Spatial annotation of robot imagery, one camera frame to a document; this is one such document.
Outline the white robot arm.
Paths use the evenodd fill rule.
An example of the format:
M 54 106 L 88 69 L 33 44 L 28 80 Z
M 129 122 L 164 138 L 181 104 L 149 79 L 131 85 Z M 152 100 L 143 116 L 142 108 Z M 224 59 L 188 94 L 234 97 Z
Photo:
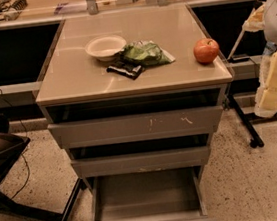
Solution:
M 254 112 L 260 118 L 270 118 L 277 114 L 277 0 L 266 0 L 252 12 L 242 29 L 247 32 L 263 30 L 267 40 L 259 69 Z

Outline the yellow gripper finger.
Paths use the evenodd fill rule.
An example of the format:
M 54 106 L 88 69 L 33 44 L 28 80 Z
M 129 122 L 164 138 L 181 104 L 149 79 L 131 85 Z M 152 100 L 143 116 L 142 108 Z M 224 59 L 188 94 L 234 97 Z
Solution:
M 245 20 L 242 29 L 246 32 L 254 32 L 263 30 L 265 26 L 264 18 L 264 5 L 255 8 L 251 11 L 248 19 Z
M 277 50 L 262 57 L 259 70 L 254 112 L 260 118 L 270 118 L 277 114 Z

